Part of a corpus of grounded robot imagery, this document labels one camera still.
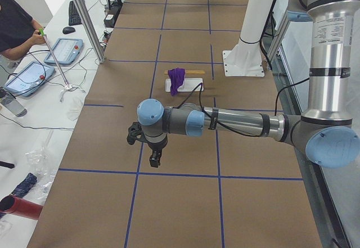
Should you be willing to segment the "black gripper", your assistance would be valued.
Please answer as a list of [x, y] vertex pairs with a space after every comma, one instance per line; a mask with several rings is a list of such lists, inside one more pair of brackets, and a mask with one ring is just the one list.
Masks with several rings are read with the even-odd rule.
[[150, 166], [159, 167], [161, 165], [163, 148], [168, 143], [168, 136], [166, 133], [161, 133], [160, 135], [154, 137], [145, 135], [145, 139], [147, 140], [147, 144], [152, 151], [149, 157]]

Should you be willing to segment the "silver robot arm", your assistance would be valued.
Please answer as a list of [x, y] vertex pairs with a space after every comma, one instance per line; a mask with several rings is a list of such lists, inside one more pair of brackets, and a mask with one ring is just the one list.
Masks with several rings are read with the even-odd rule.
[[308, 106], [300, 115], [237, 112], [188, 101], [165, 107], [149, 98], [138, 105], [138, 120], [128, 129], [127, 142], [148, 144], [150, 165], [158, 167], [169, 134], [198, 137], [205, 129], [228, 130], [287, 143], [325, 168], [348, 165], [359, 155], [359, 137], [346, 111], [352, 30], [358, 10], [359, 0], [289, 0], [290, 21], [312, 22]]

